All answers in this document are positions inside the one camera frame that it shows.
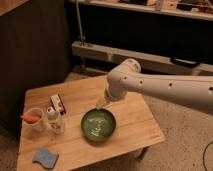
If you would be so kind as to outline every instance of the wooden table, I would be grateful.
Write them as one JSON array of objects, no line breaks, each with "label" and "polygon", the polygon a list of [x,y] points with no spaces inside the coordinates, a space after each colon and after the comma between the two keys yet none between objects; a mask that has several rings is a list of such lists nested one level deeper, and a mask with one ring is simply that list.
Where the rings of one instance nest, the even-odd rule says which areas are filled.
[{"label": "wooden table", "polygon": [[0,16],[26,3],[29,0],[0,0]]},{"label": "wooden table", "polygon": [[95,108],[106,85],[106,77],[100,76],[27,91],[25,111],[32,107],[46,111],[51,105],[50,96],[60,94],[67,110],[63,116],[66,131],[54,135],[48,126],[46,131],[37,133],[22,123],[17,170],[44,170],[39,164],[32,163],[32,157],[40,147],[59,153],[54,170],[66,171],[164,141],[165,137],[142,95],[127,93],[124,100],[106,107],[116,118],[113,135],[103,144],[88,143],[82,135],[80,122],[88,110]]}]

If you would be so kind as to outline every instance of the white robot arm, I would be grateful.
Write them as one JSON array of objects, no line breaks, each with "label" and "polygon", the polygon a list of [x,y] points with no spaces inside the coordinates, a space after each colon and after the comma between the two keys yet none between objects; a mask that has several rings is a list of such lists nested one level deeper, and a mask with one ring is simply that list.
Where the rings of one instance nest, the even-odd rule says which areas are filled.
[{"label": "white robot arm", "polygon": [[141,66],[127,59],[107,75],[109,86],[97,108],[122,99],[127,91],[147,94],[206,113],[213,113],[213,77],[141,74]]}]

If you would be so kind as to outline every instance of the floor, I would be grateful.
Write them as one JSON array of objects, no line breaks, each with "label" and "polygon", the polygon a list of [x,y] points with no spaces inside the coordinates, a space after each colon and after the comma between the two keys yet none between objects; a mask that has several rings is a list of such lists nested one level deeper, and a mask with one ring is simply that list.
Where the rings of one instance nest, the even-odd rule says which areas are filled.
[{"label": "floor", "polygon": [[[65,81],[99,75],[73,70]],[[203,171],[202,156],[213,141],[213,115],[201,113],[170,102],[144,96],[166,141],[153,145],[142,161],[134,151],[76,171]],[[0,171],[16,170],[18,141],[0,126]],[[213,144],[205,156],[206,167],[213,171]]]}]

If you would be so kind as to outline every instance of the white cup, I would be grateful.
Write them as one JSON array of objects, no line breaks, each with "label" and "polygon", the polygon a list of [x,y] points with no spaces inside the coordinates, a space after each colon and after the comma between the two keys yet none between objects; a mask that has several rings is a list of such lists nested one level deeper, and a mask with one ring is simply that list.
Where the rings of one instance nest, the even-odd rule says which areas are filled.
[{"label": "white cup", "polygon": [[30,125],[35,131],[42,132],[46,129],[45,125],[45,116],[44,111],[41,108],[31,108],[28,111],[25,112],[25,115],[35,115],[39,116],[41,119],[38,120],[38,122],[30,124],[25,122],[27,125]]}]

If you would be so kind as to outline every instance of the white container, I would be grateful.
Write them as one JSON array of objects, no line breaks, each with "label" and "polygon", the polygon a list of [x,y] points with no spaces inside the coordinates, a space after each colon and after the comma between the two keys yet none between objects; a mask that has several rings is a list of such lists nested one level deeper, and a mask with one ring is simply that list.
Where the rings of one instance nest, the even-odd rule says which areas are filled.
[{"label": "white container", "polygon": [[42,132],[45,130],[46,125],[44,122],[44,111],[41,108],[31,108],[28,111],[25,112],[24,115],[36,115],[36,116],[40,116],[40,120],[36,123],[33,124],[29,124],[27,122],[25,122],[27,125],[30,125],[35,131],[38,132]]},{"label": "white container", "polygon": [[62,134],[65,130],[65,124],[61,114],[53,109],[47,108],[47,120],[55,134]]}]

